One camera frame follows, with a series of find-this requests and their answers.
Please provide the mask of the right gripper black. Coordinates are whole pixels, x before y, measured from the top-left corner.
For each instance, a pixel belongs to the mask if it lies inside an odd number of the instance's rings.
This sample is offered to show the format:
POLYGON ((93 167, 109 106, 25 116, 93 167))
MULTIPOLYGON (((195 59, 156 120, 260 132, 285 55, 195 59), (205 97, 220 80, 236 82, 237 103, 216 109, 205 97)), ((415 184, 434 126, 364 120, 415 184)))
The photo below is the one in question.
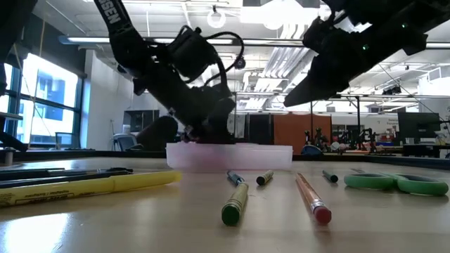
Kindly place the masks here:
POLYGON ((404 47, 404 14, 401 12, 346 12, 361 32, 336 27, 333 17, 317 18, 304 35, 303 44, 317 52, 307 76, 285 97, 284 106, 325 100, 346 89, 349 81, 404 47))

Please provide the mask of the green handled scissors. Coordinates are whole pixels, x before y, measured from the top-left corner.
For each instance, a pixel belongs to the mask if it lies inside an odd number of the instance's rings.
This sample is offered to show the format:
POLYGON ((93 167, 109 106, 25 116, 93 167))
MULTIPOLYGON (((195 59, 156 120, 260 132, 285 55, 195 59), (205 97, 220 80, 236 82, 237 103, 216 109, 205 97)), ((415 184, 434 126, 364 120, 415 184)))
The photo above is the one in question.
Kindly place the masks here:
POLYGON ((413 174, 355 173, 344 177, 351 188, 372 190, 390 190, 397 188, 401 192, 414 195, 443 196, 450 186, 444 181, 413 174))

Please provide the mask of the green crayon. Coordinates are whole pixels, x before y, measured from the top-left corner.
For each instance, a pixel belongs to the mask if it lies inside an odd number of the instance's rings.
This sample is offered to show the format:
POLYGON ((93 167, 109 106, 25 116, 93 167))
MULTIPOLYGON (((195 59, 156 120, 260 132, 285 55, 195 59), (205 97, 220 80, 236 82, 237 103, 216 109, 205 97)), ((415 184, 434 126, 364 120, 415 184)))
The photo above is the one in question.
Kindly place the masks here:
POLYGON ((222 222, 227 226, 235 226, 240 221, 248 198, 249 185, 240 183, 221 210, 222 222))

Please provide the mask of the orange pencil red eraser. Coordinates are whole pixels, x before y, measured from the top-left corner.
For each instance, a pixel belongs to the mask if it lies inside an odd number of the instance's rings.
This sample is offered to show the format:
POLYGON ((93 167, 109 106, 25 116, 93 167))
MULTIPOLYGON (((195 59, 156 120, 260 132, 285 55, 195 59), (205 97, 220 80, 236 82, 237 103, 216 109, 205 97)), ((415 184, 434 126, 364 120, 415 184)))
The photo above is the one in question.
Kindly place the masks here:
POLYGON ((332 219, 332 212, 301 173, 296 173, 295 176, 297 184, 316 221, 322 225, 329 224, 332 219))

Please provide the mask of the translucent plastic supply box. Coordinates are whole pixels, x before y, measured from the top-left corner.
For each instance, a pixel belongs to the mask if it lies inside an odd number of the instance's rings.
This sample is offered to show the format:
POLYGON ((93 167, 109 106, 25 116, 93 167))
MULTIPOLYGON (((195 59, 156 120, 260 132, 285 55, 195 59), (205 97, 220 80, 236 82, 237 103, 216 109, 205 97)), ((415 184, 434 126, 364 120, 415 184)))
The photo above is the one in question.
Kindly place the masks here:
MULTIPOLYGON (((238 145, 245 153, 248 162, 242 169, 221 169, 216 171, 194 171, 194 172, 218 172, 226 170, 286 170, 291 168, 293 160, 293 148, 289 145, 260 145, 254 143, 217 144, 238 145)), ((190 169, 179 169, 182 171, 193 171, 190 169)))

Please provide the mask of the small black framed screen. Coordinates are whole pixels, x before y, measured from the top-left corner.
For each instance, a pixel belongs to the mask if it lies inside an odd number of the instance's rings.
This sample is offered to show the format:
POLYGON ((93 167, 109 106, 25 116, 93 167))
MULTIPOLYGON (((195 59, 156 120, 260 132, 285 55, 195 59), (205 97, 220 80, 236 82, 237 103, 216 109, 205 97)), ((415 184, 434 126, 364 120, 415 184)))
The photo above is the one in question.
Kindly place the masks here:
POLYGON ((56 147, 58 149, 71 148, 73 144, 73 135, 70 133, 56 132, 56 147))

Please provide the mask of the blue marker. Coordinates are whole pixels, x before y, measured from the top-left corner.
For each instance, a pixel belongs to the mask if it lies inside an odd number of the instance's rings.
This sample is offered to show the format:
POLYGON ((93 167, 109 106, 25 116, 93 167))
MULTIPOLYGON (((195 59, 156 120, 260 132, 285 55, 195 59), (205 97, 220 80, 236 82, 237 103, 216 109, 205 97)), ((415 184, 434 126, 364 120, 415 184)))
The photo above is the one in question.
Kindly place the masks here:
POLYGON ((245 179, 241 176, 239 176, 236 172, 234 171, 227 171, 226 173, 227 175, 227 179, 232 182, 233 185, 238 186, 239 184, 243 183, 245 181, 245 179))

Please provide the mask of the black pen with clip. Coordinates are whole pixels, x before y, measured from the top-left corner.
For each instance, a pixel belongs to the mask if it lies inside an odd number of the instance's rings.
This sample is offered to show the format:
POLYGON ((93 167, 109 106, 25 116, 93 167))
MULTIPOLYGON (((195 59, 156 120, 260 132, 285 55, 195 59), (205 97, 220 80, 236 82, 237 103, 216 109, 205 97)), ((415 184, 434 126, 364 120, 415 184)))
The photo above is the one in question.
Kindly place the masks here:
POLYGON ((48 168, 48 169, 13 169, 0 171, 0 181, 23 180, 23 179, 40 179, 59 176, 83 176, 91 174, 133 174, 133 169, 124 167, 112 167, 109 169, 63 169, 63 168, 48 168))

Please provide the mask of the large black monitor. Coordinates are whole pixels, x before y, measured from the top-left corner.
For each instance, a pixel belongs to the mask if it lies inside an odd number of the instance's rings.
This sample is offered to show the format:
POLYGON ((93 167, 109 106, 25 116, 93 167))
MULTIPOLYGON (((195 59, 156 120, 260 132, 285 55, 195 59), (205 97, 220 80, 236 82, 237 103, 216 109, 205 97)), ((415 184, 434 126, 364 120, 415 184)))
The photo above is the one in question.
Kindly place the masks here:
POLYGON ((398 112, 399 134, 402 138, 434 138, 441 130, 440 118, 432 112, 398 112))

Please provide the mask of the dark olive marker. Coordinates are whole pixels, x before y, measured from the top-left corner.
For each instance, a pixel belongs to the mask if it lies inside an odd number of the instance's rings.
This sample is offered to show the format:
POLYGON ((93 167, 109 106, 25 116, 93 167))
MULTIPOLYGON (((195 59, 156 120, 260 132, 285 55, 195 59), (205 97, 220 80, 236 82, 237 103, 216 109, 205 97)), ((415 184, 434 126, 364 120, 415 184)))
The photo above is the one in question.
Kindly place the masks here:
POLYGON ((256 182, 259 186, 265 186, 272 178, 274 172, 272 170, 268 170, 264 172, 262 175, 256 178, 256 182))

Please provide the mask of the background robot arms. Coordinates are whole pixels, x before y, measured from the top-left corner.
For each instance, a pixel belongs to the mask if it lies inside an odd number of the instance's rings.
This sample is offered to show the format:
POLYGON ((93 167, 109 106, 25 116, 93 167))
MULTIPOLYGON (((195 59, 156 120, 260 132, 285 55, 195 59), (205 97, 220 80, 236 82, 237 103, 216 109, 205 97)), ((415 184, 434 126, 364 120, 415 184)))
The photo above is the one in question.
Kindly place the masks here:
POLYGON ((330 141, 322 135, 321 128, 316 128, 316 133, 313 138, 309 131, 305 131, 306 143, 305 145, 315 145, 325 153, 337 153, 343 155, 344 153, 377 153, 377 143, 375 137, 377 133, 372 128, 359 130, 344 131, 338 135, 334 141, 330 141))

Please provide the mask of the black rig strut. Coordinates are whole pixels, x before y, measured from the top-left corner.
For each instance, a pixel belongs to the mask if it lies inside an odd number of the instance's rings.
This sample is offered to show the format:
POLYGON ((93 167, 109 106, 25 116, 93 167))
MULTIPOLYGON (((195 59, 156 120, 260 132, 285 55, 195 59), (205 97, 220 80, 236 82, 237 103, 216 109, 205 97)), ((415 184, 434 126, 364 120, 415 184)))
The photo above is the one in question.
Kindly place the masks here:
POLYGON ((9 148, 14 148, 20 152, 26 152, 27 146, 4 131, 4 125, 7 119, 22 120, 23 117, 13 113, 0 112, 0 141, 9 148))

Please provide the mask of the yellow highlighter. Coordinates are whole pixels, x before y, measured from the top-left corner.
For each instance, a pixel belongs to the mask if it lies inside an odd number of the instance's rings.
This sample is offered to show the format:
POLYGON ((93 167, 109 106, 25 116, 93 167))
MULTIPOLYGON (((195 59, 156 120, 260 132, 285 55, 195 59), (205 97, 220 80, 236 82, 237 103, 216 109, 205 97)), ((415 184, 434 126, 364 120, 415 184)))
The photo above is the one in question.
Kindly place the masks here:
POLYGON ((111 176, 101 179, 66 181, 34 186, 0 189, 0 207, 65 200, 105 193, 116 193, 152 186, 162 186, 181 180, 179 171, 111 176))

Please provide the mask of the black metal frame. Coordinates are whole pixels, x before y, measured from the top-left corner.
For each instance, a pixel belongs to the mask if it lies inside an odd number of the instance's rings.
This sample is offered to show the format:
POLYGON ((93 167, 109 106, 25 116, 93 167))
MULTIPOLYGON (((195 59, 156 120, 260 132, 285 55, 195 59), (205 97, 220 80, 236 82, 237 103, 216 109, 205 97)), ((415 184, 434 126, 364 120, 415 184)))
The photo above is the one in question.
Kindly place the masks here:
POLYGON ((333 96, 328 100, 314 100, 309 103, 284 106, 283 102, 286 93, 267 92, 267 91, 237 91, 234 93, 236 105, 232 109, 228 124, 233 136, 236 137, 236 117, 244 114, 272 114, 274 115, 320 115, 331 116, 332 127, 330 141, 336 137, 333 134, 341 135, 343 131, 348 130, 352 125, 360 130, 363 126, 361 101, 359 97, 351 97, 347 94, 333 96))

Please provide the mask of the black cabinet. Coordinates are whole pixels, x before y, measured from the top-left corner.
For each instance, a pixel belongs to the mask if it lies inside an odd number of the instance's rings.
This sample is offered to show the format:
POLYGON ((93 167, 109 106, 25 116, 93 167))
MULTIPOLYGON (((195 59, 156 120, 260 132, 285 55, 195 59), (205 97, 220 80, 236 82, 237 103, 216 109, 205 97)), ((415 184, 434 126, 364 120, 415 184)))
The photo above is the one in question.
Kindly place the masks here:
POLYGON ((239 143, 274 144, 272 114, 244 114, 236 117, 236 139, 239 143))

